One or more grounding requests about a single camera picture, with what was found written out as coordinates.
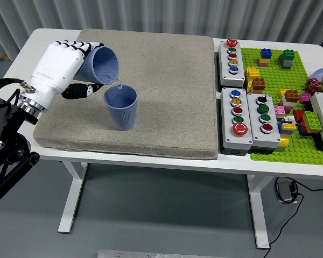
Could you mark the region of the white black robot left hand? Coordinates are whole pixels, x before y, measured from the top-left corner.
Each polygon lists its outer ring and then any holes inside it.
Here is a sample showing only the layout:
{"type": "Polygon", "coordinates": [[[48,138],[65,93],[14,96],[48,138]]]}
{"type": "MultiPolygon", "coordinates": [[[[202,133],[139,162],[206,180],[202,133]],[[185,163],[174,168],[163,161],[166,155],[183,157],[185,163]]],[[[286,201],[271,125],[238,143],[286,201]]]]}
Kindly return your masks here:
{"type": "Polygon", "coordinates": [[[35,92],[30,99],[48,110],[54,96],[68,87],[89,52],[101,46],[99,42],[68,40],[48,45],[31,75],[30,86],[35,92]]]}

